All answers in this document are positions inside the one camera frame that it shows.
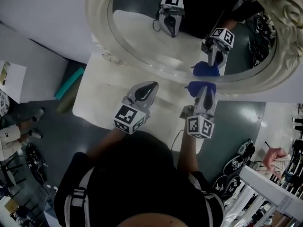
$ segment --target person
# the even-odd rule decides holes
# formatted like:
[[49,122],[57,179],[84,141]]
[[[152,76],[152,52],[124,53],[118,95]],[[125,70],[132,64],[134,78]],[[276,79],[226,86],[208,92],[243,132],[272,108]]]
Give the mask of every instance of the person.
[[[54,199],[59,224],[88,226],[87,201],[91,227],[219,227],[223,203],[198,171],[196,139],[186,131],[185,124],[177,168],[171,150],[141,131],[126,135],[114,128],[86,154],[76,153]],[[77,189],[92,168],[87,188]],[[78,207],[70,207],[67,196],[80,200]]]
[[232,30],[263,7],[256,0],[183,0],[185,17],[179,30],[205,39],[214,27]]
[[20,150],[22,147],[21,144],[28,137],[32,136],[38,139],[42,137],[42,134],[34,128],[22,135],[21,131],[29,129],[34,122],[40,120],[43,114],[44,109],[40,108],[30,119],[0,130],[0,161],[8,159],[16,151]]
[[[292,118],[292,121],[295,122],[295,123],[302,123],[303,124],[303,119]],[[301,125],[293,125],[293,129],[298,130],[298,131],[303,131],[303,126],[301,126]]]

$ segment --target black sleeve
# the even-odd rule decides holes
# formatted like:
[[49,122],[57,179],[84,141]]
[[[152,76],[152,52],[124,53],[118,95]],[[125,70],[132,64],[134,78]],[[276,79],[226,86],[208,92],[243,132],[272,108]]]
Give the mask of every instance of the black sleeve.
[[257,1],[246,1],[232,12],[232,18],[237,22],[242,22],[256,13],[262,12],[263,10],[264,8]]
[[72,193],[75,187],[79,186],[83,176],[93,167],[88,156],[82,152],[77,152],[64,174],[58,192],[54,199],[54,210],[59,224],[64,227],[64,204],[66,197]]

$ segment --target green floor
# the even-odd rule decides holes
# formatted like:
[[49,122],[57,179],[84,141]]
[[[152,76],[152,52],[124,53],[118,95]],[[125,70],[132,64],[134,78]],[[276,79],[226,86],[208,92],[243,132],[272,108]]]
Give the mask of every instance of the green floor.
[[[240,145],[257,138],[266,103],[220,101],[214,114],[214,133],[197,154],[199,171],[212,183]],[[175,164],[178,152],[173,152]]]

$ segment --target white mirror frame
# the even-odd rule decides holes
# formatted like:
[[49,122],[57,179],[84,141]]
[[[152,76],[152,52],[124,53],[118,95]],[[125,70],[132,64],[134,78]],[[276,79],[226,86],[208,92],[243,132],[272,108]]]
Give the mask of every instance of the white mirror frame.
[[287,80],[303,63],[303,0],[258,2],[268,12],[275,25],[277,36],[273,50],[253,69],[216,78],[188,76],[185,72],[168,70],[145,55],[137,55],[138,52],[124,38],[117,36],[119,32],[113,20],[113,0],[86,0],[85,10],[89,27],[99,44],[128,65],[141,67],[184,85],[193,80],[213,82],[217,86],[217,92],[230,95],[257,93],[273,88]]

